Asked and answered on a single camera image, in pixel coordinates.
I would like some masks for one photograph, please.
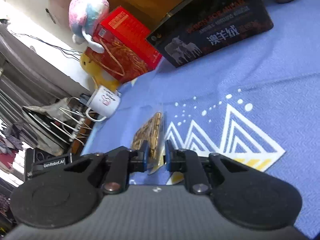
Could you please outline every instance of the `barcode label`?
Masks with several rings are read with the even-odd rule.
[[[104,28],[101,28],[98,35],[103,38],[105,34],[106,34],[106,30]]]

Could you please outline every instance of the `mug handle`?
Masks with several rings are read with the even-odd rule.
[[[106,117],[102,117],[101,119],[99,120],[96,120],[96,119],[93,119],[91,116],[89,116],[89,111],[91,110],[91,107],[88,107],[87,110],[85,111],[85,115],[87,116],[87,118],[89,118],[91,121],[94,121],[94,122],[101,122],[103,120],[106,119]]]

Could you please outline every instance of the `blue blanket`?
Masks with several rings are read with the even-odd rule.
[[[198,155],[220,152],[285,180],[303,197],[295,226],[320,231],[320,0],[265,0],[274,28],[181,68],[163,60],[121,88],[113,117],[96,124],[83,154],[130,147],[155,112],[165,138]],[[166,184],[165,167],[134,184]]]

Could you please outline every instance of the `pink and blue plush toy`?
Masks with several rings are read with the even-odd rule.
[[[103,53],[104,48],[92,40],[92,35],[109,13],[107,0],[71,0],[69,6],[69,26],[72,32],[72,40],[81,44],[86,40],[89,47],[97,53]]]

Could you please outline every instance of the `yellow plush duck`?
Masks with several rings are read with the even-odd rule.
[[[90,76],[92,76],[96,88],[99,85],[102,85],[107,89],[111,90],[112,92],[115,92],[116,89],[119,87],[119,81],[116,79],[112,80],[111,76],[109,77],[110,80],[106,80],[103,77],[103,74],[107,74],[107,72],[104,71],[97,63],[91,60],[87,55],[81,54],[80,65],[84,71],[86,71]]]

